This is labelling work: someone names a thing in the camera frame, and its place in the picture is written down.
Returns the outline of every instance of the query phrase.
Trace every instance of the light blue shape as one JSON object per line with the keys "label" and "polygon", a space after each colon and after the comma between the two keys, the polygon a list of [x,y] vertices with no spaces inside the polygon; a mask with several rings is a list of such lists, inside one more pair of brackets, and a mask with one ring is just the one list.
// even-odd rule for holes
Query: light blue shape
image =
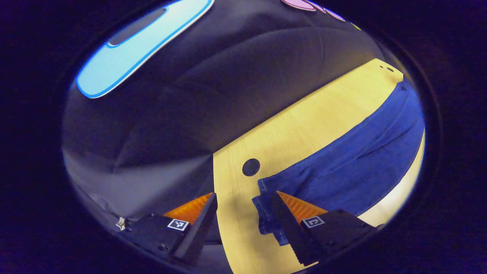
{"label": "light blue shape", "polygon": [[210,9],[214,0],[181,0],[165,7],[154,22],[113,46],[106,42],[81,69],[76,84],[88,98],[106,95],[159,49]]}

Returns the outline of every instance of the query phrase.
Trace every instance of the light wood surface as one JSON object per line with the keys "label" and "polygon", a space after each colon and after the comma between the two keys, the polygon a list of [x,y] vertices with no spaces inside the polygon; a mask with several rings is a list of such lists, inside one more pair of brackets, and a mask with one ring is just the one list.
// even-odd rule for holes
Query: light wood surface
{"label": "light wood surface", "polygon": [[[259,216],[251,201],[260,194],[257,180],[284,170],[344,135],[379,108],[402,79],[397,69],[374,59],[214,153],[218,223],[234,273],[289,274],[305,268],[290,245],[281,247],[273,234],[259,233]],[[261,167],[248,177],[242,166],[251,158],[258,159]]]}

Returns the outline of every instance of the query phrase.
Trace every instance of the black oval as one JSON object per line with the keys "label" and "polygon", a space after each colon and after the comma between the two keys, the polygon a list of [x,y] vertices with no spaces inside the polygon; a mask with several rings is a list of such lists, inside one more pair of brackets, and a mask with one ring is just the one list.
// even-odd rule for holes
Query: black oval
{"label": "black oval", "polygon": [[148,25],[152,24],[156,19],[161,17],[166,12],[165,8],[158,8],[146,15],[142,18],[138,19],[137,21],[133,22],[132,24],[126,26],[123,30],[119,31],[115,34],[108,43],[112,46],[117,46],[123,42],[125,42],[130,37],[137,34],[143,28],[147,27]]}
{"label": "black oval", "polygon": [[261,168],[261,163],[257,159],[249,159],[247,160],[242,167],[242,172],[245,176],[253,176],[255,175],[259,169]]}
{"label": "black oval", "polygon": [[168,250],[169,250],[169,248],[168,248],[167,246],[163,245],[163,244],[159,245],[157,248],[158,248],[160,251],[164,251],[164,252],[166,252],[166,251],[168,251]]}

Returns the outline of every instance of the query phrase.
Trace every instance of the blue denim fabric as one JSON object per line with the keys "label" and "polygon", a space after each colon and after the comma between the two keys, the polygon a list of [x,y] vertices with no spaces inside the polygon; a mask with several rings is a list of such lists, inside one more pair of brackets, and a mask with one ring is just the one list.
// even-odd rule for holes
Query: blue denim fabric
{"label": "blue denim fabric", "polygon": [[342,137],[308,158],[259,179],[252,199],[261,234],[286,236],[275,219],[270,193],[282,191],[328,211],[360,215],[379,202],[409,170],[424,130],[420,102],[411,84],[398,83],[386,101]]}

